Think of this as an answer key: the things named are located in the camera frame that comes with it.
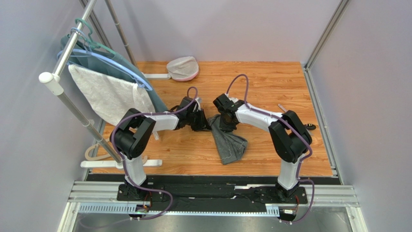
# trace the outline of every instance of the clothes hanger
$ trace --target clothes hanger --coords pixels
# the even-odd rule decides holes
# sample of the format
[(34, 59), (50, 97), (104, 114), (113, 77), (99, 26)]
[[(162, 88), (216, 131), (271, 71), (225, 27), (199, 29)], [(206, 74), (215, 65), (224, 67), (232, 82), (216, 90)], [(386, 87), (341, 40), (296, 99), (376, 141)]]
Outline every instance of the clothes hanger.
[[(77, 29), (77, 28), (72, 28), (72, 29), (71, 29), (71, 31), (75, 31), (76, 33), (78, 33), (78, 34), (79, 34), (79, 37), (81, 37), (81, 38), (85, 41), (84, 45), (85, 45), (85, 49), (86, 49), (86, 50), (76, 49), (76, 48), (75, 48), (75, 49), (73, 49), (72, 52), (76, 52), (76, 53), (80, 53), (80, 54), (84, 54), (84, 55), (74, 55), (74, 54), (71, 54), (70, 57), (90, 57), (90, 56), (93, 56), (93, 57), (99, 59), (100, 61), (104, 62), (105, 64), (107, 64), (107, 65), (109, 65), (109, 66), (111, 66), (111, 67), (113, 67), (113, 68), (121, 71), (122, 73), (125, 73), (125, 74), (127, 74), (128, 76), (130, 76), (133, 80), (136, 81), (137, 85), (138, 85), (140, 88), (144, 88), (144, 89), (146, 89), (147, 91), (152, 91), (152, 90), (153, 90), (152, 86), (151, 86), (145, 79), (143, 79), (142, 77), (140, 77), (138, 74), (132, 72), (130, 69), (124, 67), (123, 65), (121, 65), (121, 64), (119, 64), (119, 63), (117, 63), (117, 62), (115, 62), (115, 61), (113, 61), (113, 60), (111, 60), (111, 59), (109, 59), (109, 58), (107, 58), (107, 57), (104, 57), (104, 56), (102, 56), (102, 55), (100, 55), (100, 54), (94, 53), (92, 50), (93, 50), (93, 49), (98, 49), (98, 48), (103, 48), (103, 49), (107, 50), (108, 52), (110, 52), (110, 53), (112, 53), (112, 54), (115, 54), (116, 52), (113, 51), (112, 49), (104, 46), (103, 44), (98, 43), (98, 42), (92, 40), (91, 34), (93, 33), (93, 30), (91, 29), (90, 25), (89, 25), (87, 22), (85, 22), (85, 21), (82, 20), (82, 19), (76, 19), (75, 21), (76, 21), (76, 23), (77, 23), (77, 21), (81, 21), (82, 23), (84, 23), (84, 24), (89, 28), (90, 33), (88, 34), (89, 38), (87, 38), (87, 36), (86, 36), (81, 30), (79, 30), (79, 29)], [(58, 58), (60, 57), (60, 55), (61, 55), (62, 52), (63, 52), (63, 51), (60, 51), (60, 52), (57, 54), (57, 57), (58, 57)]]

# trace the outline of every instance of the teal cloth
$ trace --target teal cloth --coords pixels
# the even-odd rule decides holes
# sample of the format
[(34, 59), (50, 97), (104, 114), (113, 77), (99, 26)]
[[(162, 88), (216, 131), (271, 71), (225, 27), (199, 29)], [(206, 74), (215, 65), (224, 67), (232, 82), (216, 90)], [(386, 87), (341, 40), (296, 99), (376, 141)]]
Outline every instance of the teal cloth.
[[(69, 41), (69, 35), (64, 36), (60, 40), (60, 45), (61, 45), (62, 49), (66, 46), (68, 41)], [(74, 48), (84, 50), (84, 45), (80, 41), (78, 41), (76, 43), (76, 45), (74, 46)], [(125, 57), (123, 57), (119, 53), (111, 54), (111, 53), (108, 53), (108, 52), (102, 52), (102, 51), (98, 51), (98, 50), (93, 50), (93, 52), (97, 53), (99, 55), (102, 55), (104, 57), (107, 57), (107, 58), (113, 60), (114, 62), (117, 62), (120, 65), (123, 65), (124, 67), (128, 68), (130, 71), (134, 72), (135, 74), (139, 75), (140, 77), (142, 77), (143, 79), (146, 80), (146, 78), (142, 74), (142, 72), (140, 72), (136, 66), (132, 65), (128, 60), (126, 60)], [(125, 80), (125, 81), (128, 81), (128, 82), (136, 83), (136, 81), (134, 79), (132, 79), (129, 75), (123, 73), (122, 71), (120, 71), (116, 68), (113, 68), (110, 65), (107, 65), (106, 63), (104, 63), (103, 61), (99, 60), (96, 57), (92, 57), (92, 56), (90, 56), (90, 57), (70, 57), (69, 61), (71, 61), (75, 64), (78, 64), (80, 66), (83, 66), (87, 69), (98, 72), (98, 73), (106, 74), (106, 75), (109, 75), (109, 76), (112, 76), (112, 77), (115, 77), (115, 78), (118, 78), (118, 79), (122, 79), (122, 80)], [(152, 103), (153, 103), (153, 106), (154, 106), (156, 112), (167, 111), (166, 105), (160, 99), (160, 97), (158, 96), (156, 91), (154, 91), (154, 90), (147, 91), (147, 94), (149, 95), (150, 99), (152, 100)]]

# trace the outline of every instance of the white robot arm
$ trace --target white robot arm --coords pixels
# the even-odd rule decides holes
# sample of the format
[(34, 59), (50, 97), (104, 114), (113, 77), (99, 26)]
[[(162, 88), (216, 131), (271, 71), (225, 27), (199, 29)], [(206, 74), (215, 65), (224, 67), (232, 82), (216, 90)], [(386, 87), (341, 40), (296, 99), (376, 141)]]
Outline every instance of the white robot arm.
[(288, 134), (286, 126), (276, 117), (286, 120), (308, 144), (311, 144), (312, 138), (297, 114), (293, 111), (282, 114), (259, 109), (242, 100), (229, 98), (226, 94), (221, 94), (213, 103), (221, 113), (222, 131), (233, 131), (236, 130), (238, 123), (246, 123), (270, 133), (275, 150), (282, 158), (277, 194), (281, 199), (292, 196), (299, 187), (299, 162), (304, 157), (307, 147), (295, 134)]

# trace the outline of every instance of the hanging towel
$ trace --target hanging towel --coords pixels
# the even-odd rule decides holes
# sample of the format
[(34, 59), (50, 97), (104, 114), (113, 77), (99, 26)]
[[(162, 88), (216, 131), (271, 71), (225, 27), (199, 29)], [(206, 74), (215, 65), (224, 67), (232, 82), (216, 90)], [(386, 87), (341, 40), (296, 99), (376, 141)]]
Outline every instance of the hanging towel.
[[(69, 36), (66, 35), (64, 36), (61, 40), (60, 40), (60, 45), (61, 48), (63, 49), (66, 46), (66, 43), (69, 41)], [(74, 46), (74, 48), (77, 49), (85, 49), (84, 45), (80, 42), (77, 41), (76, 45)], [(139, 69), (132, 65), (128, 60), (126, 60), (125, 57), (123, 57), (122, 55), (120, 55), (119, 53), (115, 53), (115, 54), (111, 54), (108, 52), (102, 52), (99, 50), (94, 50), (94, 53), (97, 53), (99, 55), (102, 55), (104, 57), (107, 57), (115, 62), (117, 62), (120, 65), (123, 65), (124, 67), (128, 68), (130, 71), (134, 72), (135, 74), (139, 75), (140, 77), (142, 77), (143, 79), (147, 80), (145, 78), (145, 76), (142, 74), (142, 72), (139, 71)], [(121, 80), (125, 80), (127, 82), (131, 82), (131, 83), (136, 83), (135, 80), (133, 80), (130, 76), (128, 76), (127, 74), (123, 73), (122, 71), (113, 68), (109, 65), (107, 65), (106, 63), (104, 63), (103, 61), (99, 60), (98, 58), (95, 57), (70, 57), (69, 61), (76, 63), (84, 68), (87, 68), (89, 70), (93, 70), (95, 72), (98, 73), (102, 73), (102, 74), (106, 74), (109, 75), (111, 77), (115, 77), (117, 79), (121, 79)], [(156, 93), (156, 91), (148, 91), (147, 94), (149, 95), (151, 102), (154, 105), (154, 109), (155, 112), (164, 112), (167, 111), (167, 107), (164, 104), (164, 102), (160, 99), (159, 95)]]
[(91, 108), (104, 121), (117, 125), (130, 108), (154, 112), (147, 91), (131, 83), (95, 72), (81, 66), (69, 65), (69, 72)]

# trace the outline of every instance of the gray wall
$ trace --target gray wall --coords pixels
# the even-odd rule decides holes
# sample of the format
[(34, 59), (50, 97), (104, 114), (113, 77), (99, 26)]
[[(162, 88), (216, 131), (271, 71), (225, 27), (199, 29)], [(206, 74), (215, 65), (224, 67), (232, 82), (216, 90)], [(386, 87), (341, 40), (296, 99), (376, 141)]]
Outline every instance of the gray wall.
[(353, 0), (311, 73), (368, 228), (411, 231), (412, 2)]
[[(38, 75), (53, 70), (76, 0), (3, 1), (0, 8), (0, 231), (56, 231), (92, 137)], [(60, 82), (98, 120), (68, 72)]]
[[(339, 0), (112, 1), (136, 60), (306, 62)], [(96, 14), (126, 56), (104, 1)]]

